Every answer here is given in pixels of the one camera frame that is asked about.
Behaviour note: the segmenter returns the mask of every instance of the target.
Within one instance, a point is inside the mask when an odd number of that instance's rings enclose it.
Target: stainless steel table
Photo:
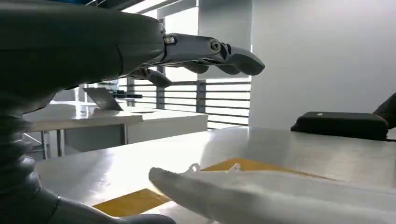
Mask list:
[[[151,167],[184,172],[233,157],[359,184],[396,187],[396,143],[228,128],[59,157],[37,165],[44,186],[89,205],[152,188]]]

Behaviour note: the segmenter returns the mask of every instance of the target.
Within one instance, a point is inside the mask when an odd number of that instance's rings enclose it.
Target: black robotic arm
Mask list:
[[[168,85],[147,70],[164,65],[202,73],[257,75],[248,51],[210,37],[165,34],[150,17],[42,0],[0,0],[0,223],[172,224],[162,216],[115,218],[42,188],[22,114],[45,107],[61,90],[132,76]]]

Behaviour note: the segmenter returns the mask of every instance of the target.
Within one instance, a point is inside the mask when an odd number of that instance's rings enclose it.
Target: metal screw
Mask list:
[[[218,52],[218,51],[220,50],[220,42],[219,42],[219,41],[217,41],[217,40],[212,40],[212,41],[210,42],[210,45],[211,45],[211,49],[212,49],[214,52]]]
[[[164,37],[163,41],[164,41],[165,43],[167,43],[167,44],[171,44],[171,43],[175,43],[175,42],[176,42],[175,38],[172,37],[172,36],[166,36],[166,37]]]

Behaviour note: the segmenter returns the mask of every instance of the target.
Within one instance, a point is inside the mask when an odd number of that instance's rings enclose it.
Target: black case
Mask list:
[[[386,140],[388,134],[386,122],[370,113],[308,112],[291,130],[370,140]]]

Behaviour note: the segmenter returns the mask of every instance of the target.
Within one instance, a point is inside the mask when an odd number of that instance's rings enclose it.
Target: laptop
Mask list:
[[[114,99],[113,95],[106,88],[84,88],[87,95],[102,110],[124,111],[120,104]],[[152,113],[153,109],[128,107],[128,112],[133,113]]]

